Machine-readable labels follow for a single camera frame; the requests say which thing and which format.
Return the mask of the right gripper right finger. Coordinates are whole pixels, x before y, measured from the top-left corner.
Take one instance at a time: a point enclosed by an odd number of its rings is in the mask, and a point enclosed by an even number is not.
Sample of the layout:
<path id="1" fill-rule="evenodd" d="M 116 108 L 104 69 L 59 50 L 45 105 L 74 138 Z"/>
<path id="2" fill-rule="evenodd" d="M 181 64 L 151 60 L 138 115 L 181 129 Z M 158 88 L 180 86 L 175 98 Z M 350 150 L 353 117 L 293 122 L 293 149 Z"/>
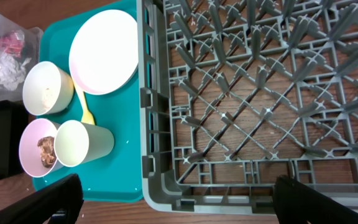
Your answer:
<path id="1" fill-rule="evenodd" d="M 357 212 L 285 175 L 276 179 L 273 209 L 280 224 L 358 224 Z"/>

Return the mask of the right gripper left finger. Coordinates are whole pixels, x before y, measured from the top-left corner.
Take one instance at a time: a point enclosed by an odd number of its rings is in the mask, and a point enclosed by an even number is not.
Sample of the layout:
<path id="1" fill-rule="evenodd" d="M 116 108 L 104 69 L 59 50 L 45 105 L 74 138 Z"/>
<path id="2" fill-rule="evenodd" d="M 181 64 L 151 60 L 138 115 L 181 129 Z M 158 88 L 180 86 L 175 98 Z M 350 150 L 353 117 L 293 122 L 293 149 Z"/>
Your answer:
<path id="1" fill-rule="evenodd" d="M 78 174 L 70 174 L 0 210 L 0 223 L 76 223 L 83 205 Z"/>

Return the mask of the pink bowl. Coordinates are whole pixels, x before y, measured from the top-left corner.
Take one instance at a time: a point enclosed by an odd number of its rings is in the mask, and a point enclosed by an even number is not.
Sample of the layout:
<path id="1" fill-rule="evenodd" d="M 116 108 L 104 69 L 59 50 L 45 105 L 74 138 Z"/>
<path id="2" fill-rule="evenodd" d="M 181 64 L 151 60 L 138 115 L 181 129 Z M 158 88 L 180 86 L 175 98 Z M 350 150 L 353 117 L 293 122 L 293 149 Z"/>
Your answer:
<path id="1" fill-rule="evenodd" d="M 31 177 L 41 178 L 63 167 L 58 160 L 52 167 L 44 167 L 40 158 L 40 149 L 37 147 L 39 139 L 47 136 L 55 137 L 59 126 L 58 123 L 48 119 L 39 118 L 30 122 L 22 133 L 19 159 L 22 168 Z"/>

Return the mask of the white cup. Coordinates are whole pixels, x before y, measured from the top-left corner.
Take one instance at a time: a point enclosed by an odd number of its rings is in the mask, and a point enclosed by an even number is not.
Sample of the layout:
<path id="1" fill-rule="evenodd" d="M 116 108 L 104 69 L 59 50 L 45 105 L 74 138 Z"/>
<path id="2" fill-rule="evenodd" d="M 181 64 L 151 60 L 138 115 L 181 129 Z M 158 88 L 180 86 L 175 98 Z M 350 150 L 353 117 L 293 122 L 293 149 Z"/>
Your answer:
<path id="1" fill-rule="evenodd" d="M 75 120 L 60 125 L 54 139 L 57 159 L 66 167 L 76 167 L 107 156 L 114 145 L 110 130 Z"/>

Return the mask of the white napkin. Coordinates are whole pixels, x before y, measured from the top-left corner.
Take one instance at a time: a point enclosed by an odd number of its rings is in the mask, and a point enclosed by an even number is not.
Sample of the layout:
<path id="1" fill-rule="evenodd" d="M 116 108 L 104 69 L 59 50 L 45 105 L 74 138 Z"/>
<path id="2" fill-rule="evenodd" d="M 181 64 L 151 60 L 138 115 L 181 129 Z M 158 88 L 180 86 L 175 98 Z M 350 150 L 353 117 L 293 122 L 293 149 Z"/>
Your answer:
<path id="1" fill-rule="evenodd" d="M 16 91 L 27 75 L 31 57 L 23 60 L 8 54 L 0 55 L 0 89 Z"/>

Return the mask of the red snack wrapper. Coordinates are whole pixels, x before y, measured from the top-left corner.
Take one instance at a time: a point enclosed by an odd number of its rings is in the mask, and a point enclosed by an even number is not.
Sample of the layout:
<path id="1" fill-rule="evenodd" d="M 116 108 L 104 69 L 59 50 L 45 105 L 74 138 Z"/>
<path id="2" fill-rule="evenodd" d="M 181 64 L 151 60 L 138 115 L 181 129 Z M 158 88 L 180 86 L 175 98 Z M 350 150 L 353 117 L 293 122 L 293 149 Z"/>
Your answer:
<path id="1" fill-rule="evenodd" d="M 22 30 L 12 30 L 0 35 L 0 55 L 8 54 L 13 57 L 21 57 L 25 45 L 25 34 Z"/>

